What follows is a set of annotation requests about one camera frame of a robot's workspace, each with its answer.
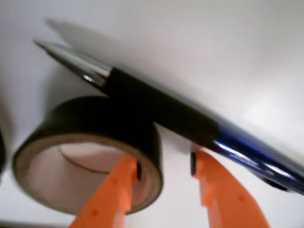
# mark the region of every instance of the metal pen tip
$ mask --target metal pen tip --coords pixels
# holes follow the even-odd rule
[[[104,85],[112,70],[111,67],[63,45],[36,39],[34,43],[44,49],[57,62],[98,88]]]

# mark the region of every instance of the white surface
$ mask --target white surface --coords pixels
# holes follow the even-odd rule
[[[304,2],[284,0],[1,0],[0,115],[12,155],[43,115],[72,97],[99,94],[33,43],[62,42],[162,83],[304,161]],[[51,31],[45,19],[58,34]],[[130,228],[208,227],[190,143],[162,129],[165,188]],[[253,194],[271,227],[304,227],[304,197],[220,160]],[[7,165],[0,221],[67,226],[71,216],[34,202]]]

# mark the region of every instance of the black tape roll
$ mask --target black tape roll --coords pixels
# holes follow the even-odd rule
[[[159,135],[146,115],[110,98],[78,98],[53,110],[17,151],[14,172],[31,197],[76,214],[121,152],[133,155],[142,170],[133,186],[131,212],[136,212],[162,190]]]

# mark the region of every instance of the orange clamp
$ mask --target orange clamp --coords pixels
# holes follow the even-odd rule
[[[137,162],[125,156],[99,186],[70,228],[122,228],[131,210],[132,184],[137,180]]]
[[[210,228],[269,228],[259,205],[238,180],[210,154],[195,151],[194,177]]]

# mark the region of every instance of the black pen grip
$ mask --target black pen grip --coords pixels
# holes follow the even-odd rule
[[[219,134],[218,124],[209,117],[119,69],[111,71],[102,91],[143,109],[152,121],[201,146]]]

